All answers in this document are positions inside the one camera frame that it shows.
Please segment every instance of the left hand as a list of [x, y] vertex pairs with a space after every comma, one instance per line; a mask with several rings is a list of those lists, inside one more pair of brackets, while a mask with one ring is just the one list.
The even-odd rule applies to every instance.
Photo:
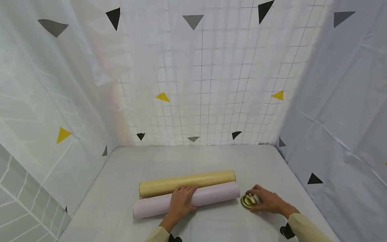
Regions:
[[191, 199], [196, 189], [197, 186], [177, 187], [172, 193], [170, 210], [159, 226], [165, 228], [170, 233], [180, 219], [195, 211], [196, 207], [191, 205]]
[[177, 187], [172, 193], [168, 214], [180, 220], [190, 212], [195, 211], [196, 207], [191, 205], [191, 199], [196, 189], [197, 186]]

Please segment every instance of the gray triangle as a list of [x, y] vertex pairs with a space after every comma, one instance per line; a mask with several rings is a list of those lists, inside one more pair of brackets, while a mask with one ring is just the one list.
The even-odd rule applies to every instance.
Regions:
[[281, 137], [279, 137], [279, 146], [280, 147], [286, 146], [285, 143], [282, 141]]
[[103, 151], [102, 156], [107, 156], [108, 155], [108, 146], [105, 147], [105, 150]]
[[192, 142], [195, 142], [198, 138], [199, 136], [188, 137], [188, 139], [191, 140]]
[[68, 24], [61, 24], [49, 19], [39, 19], [38, 22], [56, 38], [67, 28]]
[[335, 12], [333, 16], [333, 27], [336, 28], [337, 25], [341, 24], [354, 13], [355, 12]]
[[195, 30], [203, 16], [204, 15], [183, 15], [183, 18], [187, 21], [191, 28]]

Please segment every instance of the right hand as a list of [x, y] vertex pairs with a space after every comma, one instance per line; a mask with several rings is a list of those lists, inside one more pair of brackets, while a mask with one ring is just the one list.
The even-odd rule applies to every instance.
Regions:
[[289, 219], [291, 214], [299, 213], [295, 207], [282, 200], [276, 193], [268, 191], [260, 185], [255, 185], [251, 190], [248, 190], [246, 194], [256, 195], [261, 202], [250, 209], [250, 212], [252, 213], [277, 213], [285, 216], [287, 219]]

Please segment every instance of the triangle pattern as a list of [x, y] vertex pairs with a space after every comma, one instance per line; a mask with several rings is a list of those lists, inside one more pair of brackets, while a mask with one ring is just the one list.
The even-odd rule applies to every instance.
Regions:
[[308, 184], [323, 184], [323, 182], [315, 174], [312, 173], [310, 175]]
[[262, 22], [267, 12], [270, 10], [271, 5], [273, 5], [274, 0], [266, 3], [262, 3], [258, 5], [258, 14], [259, 14], [259, 23]]
[[355, 12], [335, 12], [333, 16], [333, 27], [336, 28], [337, 25], [341, 24], [354, 13]]
[[279, 146], [280, 147], [286, 146], [285, 143], [282, 141], [281, 137], [279, 137]]
[[183, 15], [183, 18], [191, 26], [192, 30], [195, 30], [203, 16], [204, 15]]
[[114, 9], [112, 11], [106, 12], [106, 15], [110, 19], [111, 24], [116, 29], [118, 28], [118, 22], [120, 20], [120, 8]]
[[54, 37], [58, 37], [68, 26], [49, 19], [38, 19], [38, 22]]
[[198, 138], [199, 136], [188, 137], [188, 139], [191, 140], [192, 142], [195, 142]]
[[279, 100], [283, 100], [284, 99], [284, 90], [282, 90], [282, 91], [280, 91], [280, 92], [278, 92], [276, 94], [273, 94], [271, 96], [274, 97], [274, 98], [277, 98]]
[[58, 139], [57, 139], [57, 144], [62, 142], [64, 139], [69, 137], [71, 135], [71, 132], [65, 130], [62, 127], [59, 127], [59, 133], [58, 133]]
[[165, 93], [161, 93], [160, 95], [157, 95], [156, 98], [160, 99], [160, 100], [163, 100], [163, 101], [166, 101], [166, 102], [171, 102], [169, 100], [169, 98], [167, 97], [167, 94], [165, 94]]
[[233, 132], [232, 135], [233, 135], [233, 140], [240, 134], [242, 133], [241, 131], [236, 131], [236, 132]]
[[142, 140], [145, 136], [145, 133], [138, 133], [137, 136], [140, 140]]
[[107, 156], [108, 155], [108, 146], [105, 147], [105, 150], [103, 151], [102, 156]]

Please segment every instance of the black triangle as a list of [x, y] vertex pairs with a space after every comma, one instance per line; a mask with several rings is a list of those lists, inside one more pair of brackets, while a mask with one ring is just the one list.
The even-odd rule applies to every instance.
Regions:
[[274, 3], [274, 0], [258, 5], [259, 23], [262, 22], [262, 20], [266, 16], [267, 12], [269, 11], [269, 9], [271, 8], [271, 5], [273, 5], [273, 3]]
[[233, 135], [233, 140], [240, 134], [242, 133], [241, 131], [236, 131], [236, 132], [233, 132], [232, 135]]
[[192, 136], [192, 137], [187, 137], [187, 139], [191, 140], [192, 142], [195, 142], [199, 136]]
[[106, 13], [106, 15], [110, 19], [111, 24], [117, 30], [117, 28], [118, 28], [118, 21], [120, 20], [120, 8], [117, 8], [115, 10], [109, 11], [109, 12]]
[[49, 19], [39, 19], [38, 22], [56, 38], [67, 28], [68, 24], [61, 24]]
[[333, 27], [336, 28], [337, 25], [341, 24], [354, 13], [355, 12], [335, 12], [333, 16]]
[[140, 140], [144, 138], [145, 133], [138, 133], [137, 136], [139, 137]]
[[183, 15], [183, 18], [191, 26], [192, 30], [195, 30], [203, 16], [204, 15]]
[[315, 174], [312, 173], [310, 175], [308, 184], [323, 184], [323, 182], [318, 177], [316, 177]]
[[107, 156], [108, 155], [108, 146], [105, 147], [105, 151], [103, 152], [102, 156]]
[[280, 147], [286, 146], [285, 143], [282, 141], [281, 137], [279, 137], [279, 146]]

